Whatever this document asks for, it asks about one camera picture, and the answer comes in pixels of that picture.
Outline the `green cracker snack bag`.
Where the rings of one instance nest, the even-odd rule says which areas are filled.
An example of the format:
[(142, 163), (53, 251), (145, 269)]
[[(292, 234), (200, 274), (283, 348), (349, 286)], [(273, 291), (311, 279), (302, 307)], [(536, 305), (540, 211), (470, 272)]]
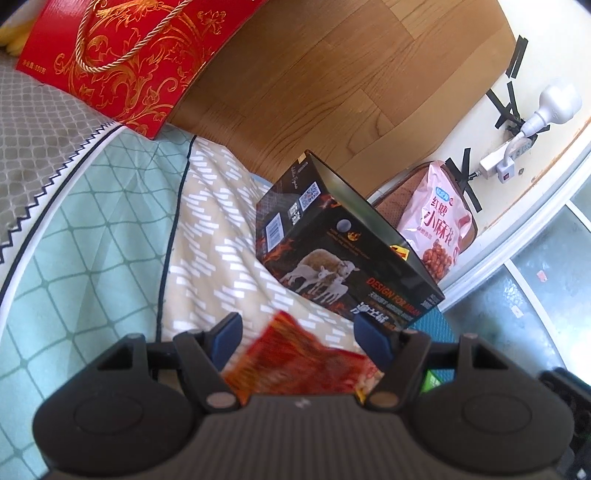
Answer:
[(428, 371), (424, 383), (421, 387), (421, 393), (427, 393), (442, 385), (441, 379), (432, 371)]

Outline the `red snack packet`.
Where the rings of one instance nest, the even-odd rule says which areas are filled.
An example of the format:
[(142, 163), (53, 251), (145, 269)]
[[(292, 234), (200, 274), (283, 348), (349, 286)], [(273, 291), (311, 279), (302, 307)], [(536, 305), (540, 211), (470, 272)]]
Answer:
[(355, 395), (370, 368), (377, 369), (368, 356), (322, 345), (280, 311), (223, 378), (245, 404), (254, 394)]

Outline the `yellow peanut snack bag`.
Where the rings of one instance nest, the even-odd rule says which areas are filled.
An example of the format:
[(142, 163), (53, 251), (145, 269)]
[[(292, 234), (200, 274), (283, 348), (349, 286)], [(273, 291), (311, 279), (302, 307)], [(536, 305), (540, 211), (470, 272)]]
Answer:
[(355, 389), (353, 390), (353, 392), (355, 392), (356, 399), (358, 399), (362, 404), (365, 403), (370, 393), (372, 393), (383, 377), (384, 373), (376, 368), (370, 368), (367, 373), (363, 373), (359, 381), (356, 383)]

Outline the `blue patterned mat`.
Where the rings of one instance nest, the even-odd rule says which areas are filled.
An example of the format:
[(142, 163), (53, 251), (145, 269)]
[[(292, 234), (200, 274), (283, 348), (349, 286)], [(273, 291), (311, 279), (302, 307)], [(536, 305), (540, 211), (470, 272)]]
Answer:
[[(458, 338), (454, 334), (450, 324), (438, 308), (421, 317), (410, 326), (411, 329), (428, 334), (434, 342), (456, 343)], [(435, 373), (442, 381), (442, 385), (451, 382), (454, 378), (452, 369), (429, 370)]]

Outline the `pink twisted-dough snack bag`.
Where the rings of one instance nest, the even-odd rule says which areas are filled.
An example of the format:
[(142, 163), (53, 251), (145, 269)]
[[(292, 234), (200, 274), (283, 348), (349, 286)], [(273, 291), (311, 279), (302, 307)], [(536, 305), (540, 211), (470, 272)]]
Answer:
[(429, 165), (414, 191), (397, 230), (439, 283), (456, 264), (472, 220), (444, 164), (436, 161)]

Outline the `black open storage box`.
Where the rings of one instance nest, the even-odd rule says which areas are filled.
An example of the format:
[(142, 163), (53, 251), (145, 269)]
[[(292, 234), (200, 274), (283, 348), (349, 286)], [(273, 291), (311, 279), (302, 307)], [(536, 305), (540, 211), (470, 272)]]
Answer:
[(256, 257), (284, 287), (348, 320), (404, 329), (444, 299), (398, 230), (311, 151), (257, 203)]

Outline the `white power strip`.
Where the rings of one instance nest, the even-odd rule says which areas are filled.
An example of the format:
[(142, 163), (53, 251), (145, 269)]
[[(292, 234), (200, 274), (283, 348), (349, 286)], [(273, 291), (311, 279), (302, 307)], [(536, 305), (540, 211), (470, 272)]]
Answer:
[(516, 174), (515, 160), (528, 152), (533, 143), (531, 138), (518, 134), (481, 159), (477, 173), (485, 179), (496, 177), (502, 184), (508, 182)]

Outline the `wooden headboard panel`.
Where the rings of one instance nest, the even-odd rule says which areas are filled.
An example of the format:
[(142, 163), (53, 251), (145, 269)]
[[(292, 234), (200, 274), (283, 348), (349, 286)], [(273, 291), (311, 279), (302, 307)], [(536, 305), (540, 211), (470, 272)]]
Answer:
[(514, 48), (496, 1), (270, 1), (171, 122), (266, 180), (311, 151), (370, 195), (442, 145)]

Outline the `red gift bag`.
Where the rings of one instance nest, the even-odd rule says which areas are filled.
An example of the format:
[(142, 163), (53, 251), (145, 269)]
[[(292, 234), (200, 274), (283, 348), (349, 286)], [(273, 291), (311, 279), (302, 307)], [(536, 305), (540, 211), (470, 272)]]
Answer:
[(253, 0), (49, 1), (17, 68), (153, 139)]

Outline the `yellow duck plush toy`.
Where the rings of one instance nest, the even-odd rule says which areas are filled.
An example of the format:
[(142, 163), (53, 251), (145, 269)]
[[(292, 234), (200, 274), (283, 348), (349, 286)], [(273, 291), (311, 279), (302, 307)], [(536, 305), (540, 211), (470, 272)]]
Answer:
[(5, 23), (0, 28), (0, 47), (12, 57), (19, 57), (29, 38), (35, 21), (29, 20), (14, 25)]

